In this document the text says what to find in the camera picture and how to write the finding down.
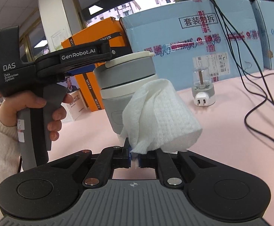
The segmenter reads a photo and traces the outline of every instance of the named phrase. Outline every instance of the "finger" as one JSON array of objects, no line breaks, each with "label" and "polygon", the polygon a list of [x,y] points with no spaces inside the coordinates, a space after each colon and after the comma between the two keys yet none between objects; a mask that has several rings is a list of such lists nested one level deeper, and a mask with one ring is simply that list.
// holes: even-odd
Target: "finger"
[{"label": "finger", "polygon": [[73,97],[67,93],[63,99],[63,103],[71,104],[72,102],[73,102]]},{"label": "finger", "polygon": [[46,100],[37,97],[31,91],[17,93],[5,99],[5,104],[16,112],[27,108],[40,109],[46,105]]},{"label": "finger", "polygon": [[60,121],[65,119],[67,115],[66,110],[63,106],[59,107],[55,112],[52,113],[52,119],[55,121]]},{"label": "finger", "polygon": [[50,137],[50,140],[51,141],[57,141],[58,138],[60,137],[59,133],[58,132],[51,132],[49,134],[49,137]]},{"label": "finger", "polygon": [[47,129],[51,132],[58,132],[62,129],[61,121],[51,121],[47,124]]}]

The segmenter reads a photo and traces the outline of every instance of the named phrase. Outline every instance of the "paper towel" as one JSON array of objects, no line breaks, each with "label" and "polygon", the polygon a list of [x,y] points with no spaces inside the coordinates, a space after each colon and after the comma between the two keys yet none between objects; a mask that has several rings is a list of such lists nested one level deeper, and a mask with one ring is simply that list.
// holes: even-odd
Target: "paper towel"
[{"label": "paper towel", "polygon": [[122,138],[133,153],[161,148],[175,152],[190,148],[202,128],[169,80],[150,81],[139,88],[123,111]]}]

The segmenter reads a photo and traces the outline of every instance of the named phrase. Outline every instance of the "man in suit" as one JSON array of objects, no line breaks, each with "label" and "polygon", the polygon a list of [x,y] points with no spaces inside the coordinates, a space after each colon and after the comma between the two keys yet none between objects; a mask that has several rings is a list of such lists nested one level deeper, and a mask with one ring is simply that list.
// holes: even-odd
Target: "man in suit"
[{"label": "man in suit", "polygon": [[70,77],[67,78],[66,82],[67,82],[67,93],[70,93],[70,92],[73,92],[73,91],[77,90],[77,87],[72,85]]}]

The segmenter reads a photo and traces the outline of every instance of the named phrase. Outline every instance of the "metal screw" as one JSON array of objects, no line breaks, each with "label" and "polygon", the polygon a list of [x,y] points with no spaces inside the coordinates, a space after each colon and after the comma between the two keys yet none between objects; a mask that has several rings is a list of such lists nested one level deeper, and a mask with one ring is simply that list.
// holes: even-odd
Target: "metal screw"
[{"label": "metal screw", "polygon": [[99,184],[99,180],[97,178],[95,178],[95,177],[90,177],[90,178],[87,178],[85,180],[85,184],[86,185],[94,186],[94,185]]},{"label": "metal screw", "polygon": [[180,185],[182,183],[182,180],[178,177],[171,177],[167,180],[167,183],[169,185]]}]

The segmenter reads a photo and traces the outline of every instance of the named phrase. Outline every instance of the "pink table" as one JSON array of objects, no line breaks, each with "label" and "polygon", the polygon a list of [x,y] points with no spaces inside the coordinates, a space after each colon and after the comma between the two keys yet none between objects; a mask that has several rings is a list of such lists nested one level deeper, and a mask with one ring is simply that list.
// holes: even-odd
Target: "pink table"
[{"label": "pink table", "polygon": [[[274,71],[265,70],[264,74],[270,72]],[[267,76],[266,80],[274,97],[274,75]],[[256,79],[255,82],[263,86],[261,79]],[[253,91],[258,91],[249,82],[247,86]],[[274,143],[252,134],[244,125],[244,116],[260,103],[262,98],[248,94],[240,78],[215,83],[214,87],[216,103],[207,108],[193,104],[190,89],[179,92],[203,127],[201,137],[190,150],[263,179],[272,193],[264,219],[274,226]],[[248,122],[274,138],[274,107],[270,103],[267,102],[252,113]],[[91,149],[93,153],[99,153],[103,148],[113,145],[123,144],[112,131],[105,111],[86,113],[75,122],[63,125],[60,139],[53,143],[49,158],[52,161],[82,149]],[[153,169],[140,169],[132,164],[130,169],[116,169],[113,178],[154,177]]]}]

